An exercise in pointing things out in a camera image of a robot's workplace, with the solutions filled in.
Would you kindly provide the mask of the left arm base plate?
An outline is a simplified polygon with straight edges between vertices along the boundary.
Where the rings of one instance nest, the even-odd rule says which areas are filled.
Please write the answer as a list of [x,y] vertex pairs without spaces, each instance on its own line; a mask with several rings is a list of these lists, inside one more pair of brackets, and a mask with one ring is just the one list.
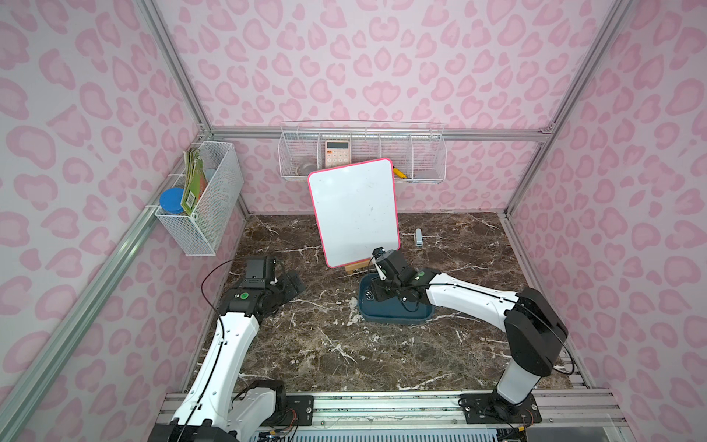
[[261,425],[263,427],[311,427],[313,422],[315,398],[312,395],[287,395],[284,405],[278,405],[276,411]]

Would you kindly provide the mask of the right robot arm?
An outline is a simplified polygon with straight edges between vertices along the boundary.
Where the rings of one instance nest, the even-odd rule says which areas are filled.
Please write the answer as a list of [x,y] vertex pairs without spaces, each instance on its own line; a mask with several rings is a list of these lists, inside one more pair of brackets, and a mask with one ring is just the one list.
[[484,414],[510,419],[538,382],[554,372],[569,333],[541,292],[530,287],[520,292],[502,291],[438,270],[418,270],[397,250],[376,248],[371,261],[377,271],[371,283],[374,300],[397,298],[454,309],[506,334],[511,362],[488,396]]

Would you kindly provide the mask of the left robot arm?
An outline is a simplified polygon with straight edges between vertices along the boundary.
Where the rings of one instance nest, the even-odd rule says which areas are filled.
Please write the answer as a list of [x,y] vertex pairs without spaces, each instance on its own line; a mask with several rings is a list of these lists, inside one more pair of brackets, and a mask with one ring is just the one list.
[[204,362],[169,423],[156,424],[150,441],[250,441],[264,424],[290,418],[265,441],[284,438],[298,423],[287,407],[285,384],[256,379],[239,394],[234,389],[245,357],[263,320],[306,290],[295,271],[272,256],[246,261],[244,276],[228,289],[215,311],[217,325]]

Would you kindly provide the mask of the teal plastic storage box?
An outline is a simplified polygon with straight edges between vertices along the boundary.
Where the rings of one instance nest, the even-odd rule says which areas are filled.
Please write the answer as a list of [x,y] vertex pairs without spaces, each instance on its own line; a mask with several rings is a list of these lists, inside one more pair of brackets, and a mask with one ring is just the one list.
[[359,285],[357,307],[359,313],[368,322],[379,322],[397,325],[417,325],[430,320],[435,313],[435,307],[416,302],[391,298],[382,302],[375,300],[371,283],[377,276],[365,276]]

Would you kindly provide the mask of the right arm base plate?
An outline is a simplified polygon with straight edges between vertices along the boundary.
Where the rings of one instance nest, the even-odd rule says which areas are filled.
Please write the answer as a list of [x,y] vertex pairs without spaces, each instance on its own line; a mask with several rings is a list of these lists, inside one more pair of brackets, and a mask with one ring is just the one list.
[[542,422],[532,394],[519,404],[508,403],[496,392],[462,394],[458,399],[469,425],[535,425]]

